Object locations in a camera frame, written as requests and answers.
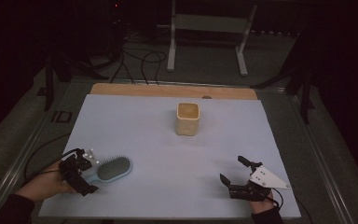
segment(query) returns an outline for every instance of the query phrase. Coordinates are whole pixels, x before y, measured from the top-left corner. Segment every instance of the person's arm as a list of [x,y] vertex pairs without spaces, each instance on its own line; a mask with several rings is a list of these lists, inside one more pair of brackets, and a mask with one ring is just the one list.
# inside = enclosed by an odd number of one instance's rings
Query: person's arm
[[266,199],[263,202],[249,202],[249,205],[255,224],[283,224],[279,208],[272,201]]
[[41,202],[59,193],[75,192],[66,182],[61,181],[57,161],[41,175],[7,197],[0,209],[0,224],[27,224],[34,210],[34,203]]

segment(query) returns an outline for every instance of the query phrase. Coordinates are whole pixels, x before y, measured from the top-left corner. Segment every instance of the robotic hand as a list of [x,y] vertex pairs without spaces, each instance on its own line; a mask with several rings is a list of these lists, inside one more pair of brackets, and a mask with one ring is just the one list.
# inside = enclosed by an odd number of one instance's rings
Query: robotic hand
[[262,202],[268,199],[278,205],[278,202],[269,197],[271,189],[289,189],[290,186],[267,170],[261,162],[254,163],[246,160],[242,156],[238,157],[238,161],[246,167],[250,166],[252,173],[245,186],[231,185],[231,181],[224,175],[220,174],[220,180],[226,187],[228,187],[230,198],[242,199],[251,202]]

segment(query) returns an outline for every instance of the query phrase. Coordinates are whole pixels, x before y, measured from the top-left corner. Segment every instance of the wooden container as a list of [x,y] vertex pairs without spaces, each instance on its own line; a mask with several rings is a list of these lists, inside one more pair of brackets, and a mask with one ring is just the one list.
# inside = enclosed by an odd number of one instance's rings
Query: wooden container
[[180,103],[176,109],[175,131],[179,135],[193,136],[199,129],[200,108],[194,103]]

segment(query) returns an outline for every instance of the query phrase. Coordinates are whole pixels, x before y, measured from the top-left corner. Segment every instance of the floor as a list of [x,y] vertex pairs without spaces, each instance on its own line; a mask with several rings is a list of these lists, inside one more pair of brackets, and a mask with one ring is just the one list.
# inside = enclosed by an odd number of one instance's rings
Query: floor
[[[248,88],[276,76],[295,39],[283,35],[251,34],[245,47],[244,58],[249,76],[241,77],[232,41],[178,39],[174,72],[166,71],[164,54],[168,55],[168,41],[164,30],[158,40],[144,41],[134,35],[124,46],[124,64],[112,80],[120,64],[115,63],[100,71],[108,77],[103,82],[159,85],[208,85]],[[94,58],[94,62],[103,59]],[[29,170],[36,169],[55,158],[62,150],[71,132],[84,97],[94,83],[101,82],[74,71],[71,83],[56,81],[56,100],[44,112],[44,97],[36,96],[44,86],[44,71],[35,77],[34,86],[18,102],[0,125],[0,203],[5,195],[21,182],[24,162],[35,150]],[[283,92],[286,80],[257,90],[257,97],[265,107],[268,121],[280,150],[287,174],[291,179],[302,218],[288,219],[285,223],[358,223],[358,169],[334,122],[319,98],[318,90],[311,89],[313,108],[309,111],[310,124],[298,115],[298,98]],[[54,111],[71,112],[67,123],[54,122]],[[60,219],[38,217],[38,204],[33,223],[101,223],[92,219]],[[252,223],[252,220],[115,220],[115,223]]]

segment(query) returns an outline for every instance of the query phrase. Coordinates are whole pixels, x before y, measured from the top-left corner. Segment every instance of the black sleeve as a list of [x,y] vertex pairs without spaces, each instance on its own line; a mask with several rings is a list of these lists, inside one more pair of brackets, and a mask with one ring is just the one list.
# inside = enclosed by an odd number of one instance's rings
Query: black sleeve
[[20,195],[10,194],[0,209],[0,224],[27,224],[34,210],[34,202]]
[[262,213],[252,214],[252,219],[255,224],[283,224],[279,214],[279,207],[274,207]]

